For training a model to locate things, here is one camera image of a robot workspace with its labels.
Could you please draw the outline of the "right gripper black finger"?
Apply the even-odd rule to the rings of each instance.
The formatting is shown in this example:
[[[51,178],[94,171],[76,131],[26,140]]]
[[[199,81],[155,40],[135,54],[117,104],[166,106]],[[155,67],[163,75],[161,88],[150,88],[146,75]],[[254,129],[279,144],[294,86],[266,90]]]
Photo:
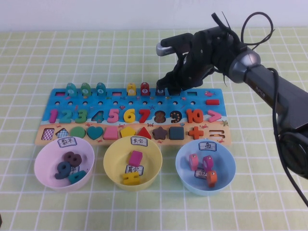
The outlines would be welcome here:
[[[159,89],[167,88],[167,84],[173,78],[185,78],[187,77],[187,73],[185,72],[184,68],[184,61],[183,59],[178,59],[177,64],[175,65],[174,69],[168,72],[162,79],[158,80],[156,86]]]
[[[168,93],[172,96],[180,95],[182,91],[201,86],[203,83],[202,78],[173,78],[167,84]]]

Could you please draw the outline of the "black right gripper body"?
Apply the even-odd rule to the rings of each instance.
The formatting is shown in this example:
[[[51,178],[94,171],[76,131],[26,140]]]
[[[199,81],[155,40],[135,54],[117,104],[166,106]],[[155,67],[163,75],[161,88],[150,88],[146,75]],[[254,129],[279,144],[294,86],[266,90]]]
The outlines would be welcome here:
[[[234,32],[215,27],[195,33],[190,50],[179,59],[184,61],[187,77],[204,79],[215,71],[226,76],[241,52],[242,43]]]

